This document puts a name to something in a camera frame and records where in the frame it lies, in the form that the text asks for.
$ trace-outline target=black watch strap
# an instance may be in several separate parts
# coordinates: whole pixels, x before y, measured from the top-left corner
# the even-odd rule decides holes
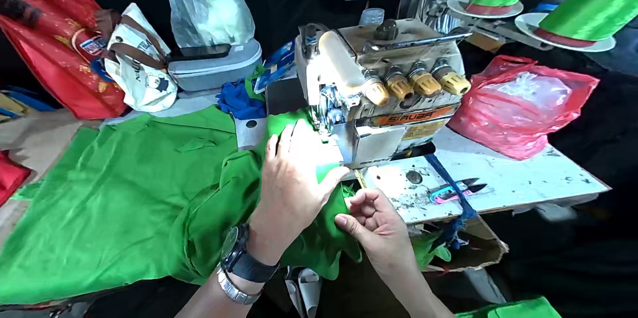
[[[245,280],[256,283],[266,283],[277,271],[277,268],[279,268],[279,265],[265,265],[248,252],[244,252],[239,256],[230,272]]]

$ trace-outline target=hand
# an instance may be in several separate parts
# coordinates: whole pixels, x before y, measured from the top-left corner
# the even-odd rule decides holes
[[[363,188],[346,198],[350,215],[339,214],[335,223],[363,246],[370,263],[391,287],[406,275],[419,273],[408,228],[390,200],[379,189]]]
[[[275,265],[299,233],[315,219],[331,192],[350,171],[333,168],[316,179],[319,135],[304,120],[288,125],[266,145],[261,198],[250,218],[248,251],[265,265]]]

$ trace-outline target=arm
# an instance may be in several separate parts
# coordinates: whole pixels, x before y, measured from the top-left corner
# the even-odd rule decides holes
[[[262,191],[250,218],[246,250],[265,265],[276,265],[299,233],[315,219],[341,178],[350,170],[333,168],[321,183],[316,179],[319,136],[303,121],[288,125],[279,144],[273,135],[266,145],[262,168]],[[256,294],[264,286],[232,273],[228,277],[242,292]],[[177,314],[177,318],[241,318],[250,310],[229,299],[219,285],[217,274]]]
[[[419,270],[408,229],[390,200],[377,189],[359,190],[346,199],[351,215],[335,223],[363,246],[374,270],[413,318],[453,318],[435,297]]]

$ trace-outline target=red bag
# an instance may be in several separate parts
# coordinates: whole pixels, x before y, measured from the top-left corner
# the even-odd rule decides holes
[[[526,57],[496,56],[482,73],[472,76],[472,88],[448,126],[512,159],[529,159],[542,151],[548,133],[580,116],[599,80],[536,63]],[[497,85],[508,82],[512,84]],[[538,92],[522,85],[531,83],[540,83],[533,87]],[[519,92],[512,94],[512,87]]]
[[[31,170],[9,159],[8,151],[0,151],[0,206],[11,197],[31,174]]]
[[[124,92],[102,78],[94,0],[0,0],[0,28],[40,84],[78,119],[119,116]]]

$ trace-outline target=left hand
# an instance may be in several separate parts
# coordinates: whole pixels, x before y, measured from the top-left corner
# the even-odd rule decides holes
[[[304,120],[288,125],[266,145],[262,192],[250,218],[248,251],[265,265],[275,265],[283,252],[315,219],[331,192],[349,173],[335,167],[321,183],[316,179],[321,140]]]

